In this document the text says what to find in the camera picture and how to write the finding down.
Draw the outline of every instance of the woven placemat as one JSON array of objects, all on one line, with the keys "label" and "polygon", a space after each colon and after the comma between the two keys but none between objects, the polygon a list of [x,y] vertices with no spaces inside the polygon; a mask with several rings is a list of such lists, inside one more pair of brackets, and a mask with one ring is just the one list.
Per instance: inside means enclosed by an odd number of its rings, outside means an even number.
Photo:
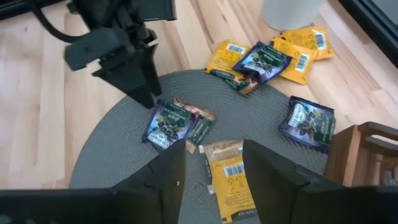
[{"label": "woven placemat", "polygon": [[[203,144],[229,139],[253,139],[288,159],[319,174],[327,156],[293,142],[278,132],[287,114],[289,98],[275,88],[262,85],[242,96],[220,78],[201,70],[176,72],[160,78],[163,94],[171,100],[204,106],[217,121]],[[125,97],[99,122],[78,158],[71,188],[110,187],[129,177],[156,155],[141,136],[152,110]],[[187,158],[187,182],[180,212],[181,224],[222,223],[215,195],[206,188],[206,170],[198,151]],[[237,223],[259,223],[258,218]]]}]

